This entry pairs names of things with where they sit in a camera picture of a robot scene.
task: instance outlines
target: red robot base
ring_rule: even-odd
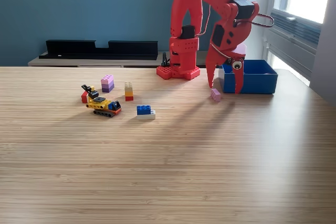
[[[186,80],[192,80],[199,76],[200,73],[201,70],[199,67],[196,67],[193,71],[185,74],[179,74],[179,72],[177,70],[173,70],[172,67],[159,66],[156,69],[156,74],[165,80],[169,80],[170,78],[184,78]]]

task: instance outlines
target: red robotic arm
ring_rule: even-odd
[[[251,23],[258,15],[259,5],[249,0],[204,1],[221,16],[221,20],[215,24],[206,58],[209,86],[211,88],[213,86],[216,65],[226,63],[233,67],[236,79],[235,92],[240,93],[243,87],[246,55],[246,46],[242,42],[251,32]],[[191,16],[191,24],[183,26],[187,10]],[[170,39],[172,77],[181,78],[184,74],[196,71],[196,52],[199,36],[202,35],[202,18],[202,0],[174,0]]]

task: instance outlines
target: white lego brick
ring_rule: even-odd
[[[137,115],[136,119],[138,119],[138,120],[154,120],[155,119],[155,110],[151,110],[150,115]]]

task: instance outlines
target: stacked lego bricks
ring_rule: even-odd
[[[133,86],[131,82],[125,82],[125,101],[133,101]]]
[[[149,105],[138,105],[137,107],[137,117],[138,120],[154,120],[155,110],[151,110]]]
[[[113,75],[107,74],[103,79],[100,80],[101,82],[101,91],[103,93],[110,93],[114,88],[114,79]]]

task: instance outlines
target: wire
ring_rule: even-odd
[[[219,53],[220,55],[224,56],[227,59],[231,59],[231,57],[229,57],[228,55],[225,55],[221,51],[219,51],[212,43],[210,43],[210,45],[217,51],[217,53]]]
[[[265,25],[265,24],[255,23],[255,22],[251,22],[251,21],[247,21],[247,20],[234,20],[234,24],[237,25],[238,23],[251,23],[252,25],[262,26],[262,27],[267,27],[267,28],[270,28],[274,25],[274,18],[273,17],[271,17],[269,15],[265,15],[265,14],[260,14],[260,13],[258,13],[257,16],[270,19],[272,21],[272,24],[271,25]]]
[[[208,12],[208,17],[206,18],[206,23],[204,27],[204,31],[200,34],[197,34],[196,37],[200,37],[206,33],[206,28],[208,27],[209,19],[210,19],[210,13],[211,13],[211,5],[209,5],[209,12]]]

